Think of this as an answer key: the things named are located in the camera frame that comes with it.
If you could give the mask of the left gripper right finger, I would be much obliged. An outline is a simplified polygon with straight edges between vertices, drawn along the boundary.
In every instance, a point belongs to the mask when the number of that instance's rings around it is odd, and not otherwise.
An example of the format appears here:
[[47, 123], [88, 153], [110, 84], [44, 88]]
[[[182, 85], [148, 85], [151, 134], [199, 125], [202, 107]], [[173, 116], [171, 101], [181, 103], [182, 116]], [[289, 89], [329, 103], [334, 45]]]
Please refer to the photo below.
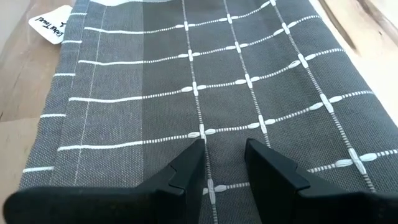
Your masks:
[[251, 138], [244, 159], [263, 223], [397, 223], [397, 194], [349, 192]]

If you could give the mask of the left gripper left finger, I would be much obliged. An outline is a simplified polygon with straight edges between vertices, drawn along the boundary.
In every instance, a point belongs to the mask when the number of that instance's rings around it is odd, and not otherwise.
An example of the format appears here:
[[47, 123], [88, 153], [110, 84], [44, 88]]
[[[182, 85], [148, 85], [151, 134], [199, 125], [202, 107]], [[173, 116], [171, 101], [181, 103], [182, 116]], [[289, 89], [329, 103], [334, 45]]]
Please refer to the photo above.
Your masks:
[[198, 139], [134, 188], [33, 187], [11, 194], [6, 223], [198, 223], [205, 142]]

